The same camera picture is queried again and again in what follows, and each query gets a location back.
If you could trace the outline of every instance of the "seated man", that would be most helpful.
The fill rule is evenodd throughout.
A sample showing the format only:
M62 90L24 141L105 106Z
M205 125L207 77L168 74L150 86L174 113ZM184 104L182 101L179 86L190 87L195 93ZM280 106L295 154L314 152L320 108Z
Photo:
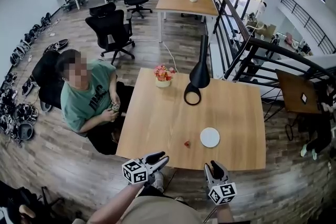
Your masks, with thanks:
M70 49L58 58L56 69L65 83L61 107L65 121L87 138L104 155L117 151L116 133L121 130L133 87L117 82L116 68L104 61L86 63L80 52ZM119 111L112 110L112 103Z
M331 142L331 124L330 117L333 113L333 92L335 82L329 79L319 91L318 98L321 104L321 114L312 114L306 116L306 123L309 134L317 132L317 139L303 146L301 157L304 157L307 151L311 151L313 159L317 160L319 154Z

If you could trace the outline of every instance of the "white plate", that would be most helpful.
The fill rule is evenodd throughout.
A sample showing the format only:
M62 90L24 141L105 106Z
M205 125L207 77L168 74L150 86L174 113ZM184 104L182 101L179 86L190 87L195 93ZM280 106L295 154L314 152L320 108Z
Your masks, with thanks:
M215 147L220 140L219 132L211 127L205 128L201 132L200 138L202 144L206 147Z

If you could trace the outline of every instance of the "gray wood plank floor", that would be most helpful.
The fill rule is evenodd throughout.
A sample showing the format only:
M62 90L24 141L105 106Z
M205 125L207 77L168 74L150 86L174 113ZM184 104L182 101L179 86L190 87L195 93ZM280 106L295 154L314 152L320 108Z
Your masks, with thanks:
M69 38L68 48L84 51L89 59L100 58L102 49L84 19L89 16L88 7L102 4L101 1L90 0L80 11L56 14L53 22L58 18L59 23L35 42L31 50L32 61L28 63L26 56L13 70L18 72L19 92L44 49L53 42ZM150 0L145 6L154 8L157 1ZM125 9L122 2L118 2L118 7ZM169 67L174 65L167 49L157 41L139 42L158 38L156 12L144 12L144 16L145 19L141 19L137 14L133 15L132 39L136 47L126 47L134 53L135 60L121 55L115 61L119 79L128 85L135 84L141 67L154 68L160 63ZM204 25L193 16L181 18L179 14L167 14L163 40L180 72L189 73L197 63L200 35L204 33ZM112 54L106 54L104 59L110 61L111 57ZM35 102L40 109L37 91L37 88L33 89L25 101ZM280 112L266 122L266 169L230 173L238 190L238 196L231 203L236 221L305 223L321 208L322 198L327 202L335 190L334 167L328 170L328 151L324 150L317 161L310 155L301 158L299 152L308 135L299 134L295 127L295 138L288 141L285 134L288 117L294 116ZM77 210L88 218L127 184L121 175L121 164L125 159L97 153L86 138L66 126L60 110L53 108L47 114L40 112L34 129L35 137L22 148L0 135L1 180L13 187L25 186L36 193L40 193L41 186L48 186L53 197L65 197L66 204L59 209L72 218ZM167 168L164 173L166 184L174 175L165 194L184 197L205 218L214 206L206 198L203 171Z

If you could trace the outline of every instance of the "flower pot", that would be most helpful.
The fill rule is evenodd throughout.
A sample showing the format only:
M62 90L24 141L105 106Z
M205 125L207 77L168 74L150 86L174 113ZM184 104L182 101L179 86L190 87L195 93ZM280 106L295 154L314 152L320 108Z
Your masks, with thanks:
M160 81L157 78L155 78L155 85L159 88L165 88L170 85L172 81L171 80L166 80L166 81Z

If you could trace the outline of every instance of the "metal railing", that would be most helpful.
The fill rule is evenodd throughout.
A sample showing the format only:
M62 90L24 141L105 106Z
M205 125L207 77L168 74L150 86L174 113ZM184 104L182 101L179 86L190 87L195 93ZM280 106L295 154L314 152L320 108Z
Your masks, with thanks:
M251 37L243 21L229 0L213 1L219 13L213 29L213 34L216 35L219 46L224 79L232 79L260 86L278 88L279 83L275 70L281 69L282 67L286 68L289 72L292 70L293 73L304 76L307 79L317 78L322 80L325 76L327 76L336 80L336 77L331 72L323 69L321 66L300 56L299 54L280 46L273 45L269 42ZM237 30L233 28L230 18L228 18L227 13L225 12L225 7L228 7L230 10L232 18L238 26ZM236 39L236 32L241 35L240 40ZM265 56L266 51L274 52L280 56L282 55L293 59L301 64L304 64L305 67L303 68L300 64L300 68L298 68L282 61L270 59ZM227 62L227 69L225 69L224 60ZM275 64L275 68L265 67L263 65L264 62L271 62Z
M336 53L336 47L321 29L321 27L310 17L310 15L294 0L281 0L292 14L302 23L304 28L311 34L324 54Z

